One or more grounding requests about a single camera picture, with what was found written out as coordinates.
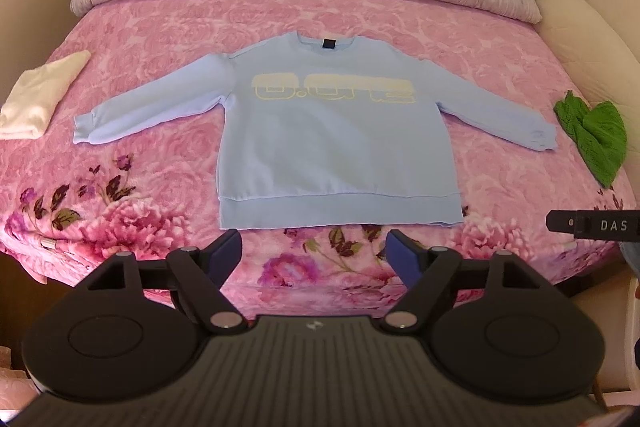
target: leaf print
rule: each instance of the leaf print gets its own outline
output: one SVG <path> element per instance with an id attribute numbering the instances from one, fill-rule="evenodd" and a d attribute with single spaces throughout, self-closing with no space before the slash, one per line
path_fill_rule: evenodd
<path id="1" fill-rule="evenodd" d="M 49 214 L 49 211 L 42 206 L 43 199 L 44 196 L 40 196 L 33 204 L 33 214 L 36 216 L 36 219 L 42 219 L 44 216 Z"/>
<path id="2" fill-rule="evenodd" d="M 122 198 L 124 198 L 124 196 L 129 196 L 130 193 L 132 193 L 134 190 L 136 190 L 135 187 L 125 187 L 125 188 L 123 188 L 123 190 L 118 190 L 113 195 L 113 201 L 118 201 L 118 200 L 121 200 Z"/>
<path id="3" fill-rule="evenodd" d="M 56 230 L 65 230 L 66 227 L 81 219 L 82 217 L 75 210 L 71 208 L 61 208 L 51 220 L 51 224 Z"/>
<path id="4" fill-rule="evenodd" d="M 57 210 L 60 206 L 60 203 L 65 199 L 66 192 L 69 190 L 69 185 L 60 185 L 60 187 L 56 188 L 56 191 L 53 193 L 51 197 L 51 212 Z"/>
<path id="5" fill-rule="evenodd" d="M 335 250 L 338 250 L 338 247 L 344 244 L 344 232 L 342 231 L 342 227 L 334 227 L 330 230 L 329 243 L 331 244 L 331 248 L 335 248 Z"/>
<path id="6" fill-rule="evenodd" d="M 612 193 L 611 193 L 611 196 L 613 197 L 613 204 L 616 206 L 616 208 L 617 208 L 618 210 L 623 210 L 623 207 L 622 207 L 622 199 L 621 199 L 620 201 L 618 201 L 618 198 L 616 197 L 615 192 L 612 192 Z"/>
<path id="7" fill-rule="evenodd" d="M 358 253 L 362 248 L 362 243 L 356 243 L 355 241 L 345 241 L 344 243 L 340 243 L 335 247 L 335 251 L 337 251 L 340 257 L 351 257 L 352 255 Z"/>
<path id="8" fill-rule="evenodd" d="M 313 237 L 311 239 L 307 239 L 302 244 L 302 250 L 305 252 L 317 252 L 320 249 L 320 244 Z"/>
<path id="9" fill-rule="evenodd" d="M 111 178 L 109 183 L 107 184 L 106 192 L 107 196 L 111 201 L 116 201 L 114 197 L 118 193 L 118 189 L 120 188 L 120 175 L 118 174 L 116 177 Z"/>
<path id="10" fill-rule="evenodd" d="M 361 225 L 364 235 L 370 243 L 373 243 L 382 233 L 382 227 L 380 225 Z"/>

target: folded white cloth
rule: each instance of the folded white cloth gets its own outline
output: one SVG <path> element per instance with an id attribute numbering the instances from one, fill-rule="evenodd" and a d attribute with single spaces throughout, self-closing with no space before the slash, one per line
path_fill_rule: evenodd
<path id="1" fill-rule="evenodd" d="M 33 380 L 24 371 L 12 371 L 11 349 L 0 346 L 0 421 L 6 422 L 38 396 Z"/>
<path id="2" fill-rule="evenodd" d="M 85 50 L 21 74 L 0 109 L 0 140 L 40 138 L 90 57 Z"/>

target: pink floral bedspread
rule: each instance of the pink floral bedspread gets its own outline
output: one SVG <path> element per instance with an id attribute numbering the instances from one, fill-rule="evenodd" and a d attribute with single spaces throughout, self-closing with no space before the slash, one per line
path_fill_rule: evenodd
<path id="1" fill-rule="evenodd" d="M 556 122 L 554 102 L 578 92 L 525 23 L 434 0 L 115 0 L 92 9 L 51 59 L 92 58 L 39 140 L 0 142 L 0 248 L 36 279 L 75 284 L 118 250 L 139 259 L 220 235 L 216 161 L 221 107 L 121 139 L 73 145 L 73 117 L 207 53 L 232 52 L 297 29 L 359 34 L 429 58 Z M 601 190 L 558 127 L 557 151 L 533 152 L 445 116 L 465 222 L 399 227 L 467 257 L 514 251 L 552 282 L 614 245 L 550 233 L 553 208 L 634 208 L 624 172 Z M 380 152 L 385 144 L 380 142 Z M 391 227 L 353 225 L 242 232 L 242 263 L 223 287 L 257 313 L 380 315 L 404 292 L 385 262 Z M 155 298 L 167 301 L 166 295 Z"/>

